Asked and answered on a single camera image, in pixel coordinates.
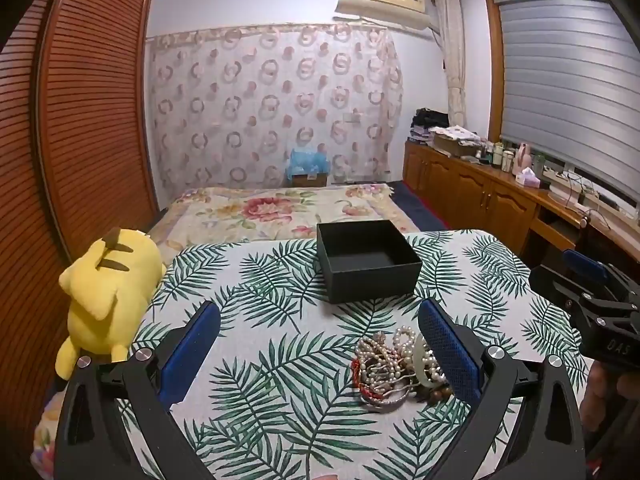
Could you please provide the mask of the person's right hand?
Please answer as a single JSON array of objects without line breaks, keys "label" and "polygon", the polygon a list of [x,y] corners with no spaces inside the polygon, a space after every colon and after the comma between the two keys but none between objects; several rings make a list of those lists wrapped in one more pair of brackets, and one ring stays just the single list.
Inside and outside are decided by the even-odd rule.
[{"label": "person's right hand", "polygon": [[627,400],[638,401],[640,377],[638,374],[616,375],[598,361],[591,364],[587,388],[579,407],[580,420],[585,430],[596,431],[606,414],[606,404],[614,393]]}]

